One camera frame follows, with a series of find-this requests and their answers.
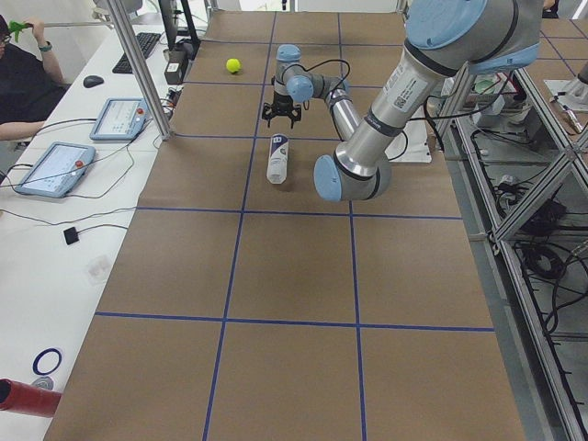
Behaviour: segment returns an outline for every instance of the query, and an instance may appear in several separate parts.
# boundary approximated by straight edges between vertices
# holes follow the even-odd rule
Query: wristwatch
[[[47,42],[46,46],[43,46],[43,47],[39,46],[39,50],[41,52],[49,52],[51,49],[53,49],[53,46],[51,46],[51,42],[48,40],[45,40],[45,41]]]

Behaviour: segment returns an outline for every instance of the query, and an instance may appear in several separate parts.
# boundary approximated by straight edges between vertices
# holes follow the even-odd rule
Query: blue joint cap
[[[443,48],[476,24],[488,0],[422,0],[408,11],[406,37],[418,49]]]
[[[314,187],[319,196],[325,200],[339,202],[343,193],[339,170],[334,160],[324,154],[314,165]]]
[[[312,81],[303,75],[293,76],[286,83],[289,95],[297,103],[308,101],[314,95],[314,87]]]
[[[301,55],[302,52],[300,52],[298,46],[293,44],[280,44],[277,48],[276,60],[279,62],[299,62]]]
[[[469,65],[469,73],[472,75],[496,74],[503,71],[512,71],[521,67],[528,66],[539,55],[539,43],[528,46],[520,51],[503,55],[502,57],[492,58],[486,62]]]

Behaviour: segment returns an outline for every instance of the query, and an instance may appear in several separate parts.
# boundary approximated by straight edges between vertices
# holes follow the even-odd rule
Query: tennis ball
[[[237,74],[241,70],[241,62],[236,58],[227,60],[227,71],[231,74]]]

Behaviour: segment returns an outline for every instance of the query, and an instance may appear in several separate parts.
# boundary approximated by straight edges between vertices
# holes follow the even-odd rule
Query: red cylinder
[[[0,411],[51,418],[62,395],[11,379],[0,379]]]

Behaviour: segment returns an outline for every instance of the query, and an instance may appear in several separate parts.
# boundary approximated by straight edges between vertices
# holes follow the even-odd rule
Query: black box
[[[165,67],[165,81],[169,85],[181,85],[186,74],[188,58],[185,51],[169,51],[169,61]]]

